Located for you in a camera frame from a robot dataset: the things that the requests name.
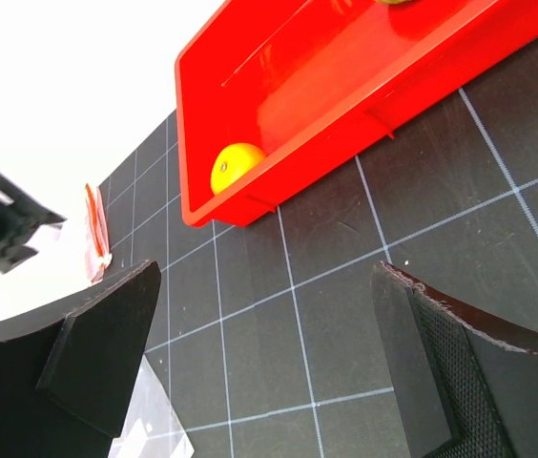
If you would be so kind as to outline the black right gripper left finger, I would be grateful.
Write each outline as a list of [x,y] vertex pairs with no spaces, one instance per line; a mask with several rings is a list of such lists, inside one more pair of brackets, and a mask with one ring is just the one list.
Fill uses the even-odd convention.
[[144,260],[0,322],[0,457],[106,457],[124,426],[161,272]]

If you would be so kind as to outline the orange zipper clear bag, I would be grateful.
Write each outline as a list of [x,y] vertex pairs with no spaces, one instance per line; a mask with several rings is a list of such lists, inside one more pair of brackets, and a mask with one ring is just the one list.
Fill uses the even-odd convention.
[[92,285],[103,280],[113,261],[99,187],[86,183],[75,203],[57,240],[55,262],[59,272],[76,284]]

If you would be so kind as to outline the orange fruit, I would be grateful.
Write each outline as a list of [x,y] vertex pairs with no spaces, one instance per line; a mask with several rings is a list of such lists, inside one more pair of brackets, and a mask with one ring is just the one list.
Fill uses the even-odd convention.
[[218,155],[210,174],[214,195],[220,194],[266,158],[261,148],[250,143],[234,143]]

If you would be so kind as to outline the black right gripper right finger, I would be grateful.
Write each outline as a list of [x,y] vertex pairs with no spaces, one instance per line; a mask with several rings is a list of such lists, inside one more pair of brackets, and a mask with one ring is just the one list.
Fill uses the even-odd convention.
[[413,457],[538,457],[538,332],[380,261],[371,296]]

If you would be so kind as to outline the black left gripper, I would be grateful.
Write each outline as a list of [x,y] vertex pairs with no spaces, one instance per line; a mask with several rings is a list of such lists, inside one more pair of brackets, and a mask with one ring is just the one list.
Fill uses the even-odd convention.
[[41,227],[60,231],[65,221],[0,173],[0,273],[39,253],[29,242]]

